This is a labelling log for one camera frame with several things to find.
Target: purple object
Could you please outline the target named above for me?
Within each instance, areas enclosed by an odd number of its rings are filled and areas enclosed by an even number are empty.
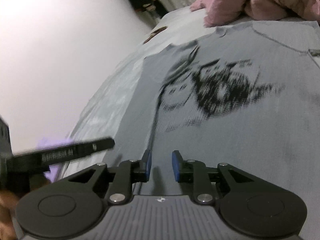
[[[64,145],[72,144],[74,141],[72,139],[63,139],[63,140],[49,140],[48,138],[43,138],[37,145],[37,149],[46,149],[51,147],[60,147]],[[44,173],[45,177],[51,182],[57,180],[57,176],[62,168],[62,163],[56,165],[50,165],[50,171]]]

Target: pink blanket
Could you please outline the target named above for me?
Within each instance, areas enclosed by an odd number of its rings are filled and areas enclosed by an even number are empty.
[[[254,20],[280,20],[294,11],[301,18],[320,23],[320,0],[196,0],[190,10],[206,8],[206,27],[225,25],[242,12]]]

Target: skin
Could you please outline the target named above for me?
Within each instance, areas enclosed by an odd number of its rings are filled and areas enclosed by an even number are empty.
[[[44,175],[30,178],[30,190],[48,185],[50,181]],[[19,198],[12,192],[0,190],[0,240],[16,240],[17,236],[12,224],[10,211],[13,211]]]

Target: gray t-shirt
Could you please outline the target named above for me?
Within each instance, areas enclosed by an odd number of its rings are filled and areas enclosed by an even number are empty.
[[[320,49],[317,31],[308,23],[248,22],[147,57],[104,160],[139,159],[150,147],[150,181],[135,188],[142,195],[182,194],[174,150],[208,167],[229,163],[298,194],[308,207],[303,232],[314,239],[320,69],[309,49]]]

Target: mattress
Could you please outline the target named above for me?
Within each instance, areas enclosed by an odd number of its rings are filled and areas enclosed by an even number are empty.
[[[119,63],[113,75],[106,79],[81,113],[79,122],[70,134],[70,137],[75,141],[95,139],[104,136],[115,137],[122,117],[127,110],[140,79],[144,58],[161,52],[169,44],[180,45],[204,35],[214,33],[216,31],[215,27],[203,27],[204,16],[204,9],[191,13],[188,7],[167,14],[155,27],[155,30],[163,26],[168,26],[168,28],[146,44],[142,44],[142,41],[134,53]],[[229,24],[228,27],[251,20],[249,17],[241,17],[237,21]],[[299,18],[287,18],[283,21],[299,22],[303,20]],[[288,30],[288,35],[299,35],[299,33],[291,33],[291,31]],[[309,39],[310,44],[313,42],[312,37],[302,38]],[[64,165],[61,176],[67,177],[101,162],[106,154],[110,153],[101,152],[89,158],[70,162]],[[130,156],[128,155],[128,158],[122,156],[122,159],[130,159]],[[307,203],[307,206],[310,209],[310,207],[316,205],[316,203],[316,199],[313,198],[313,201]],[[307,218],[301,236],[305,239],[318,239],[320,235],[320,230],[316,226],[318,222],[319,216],[317,212],[313,210]]]

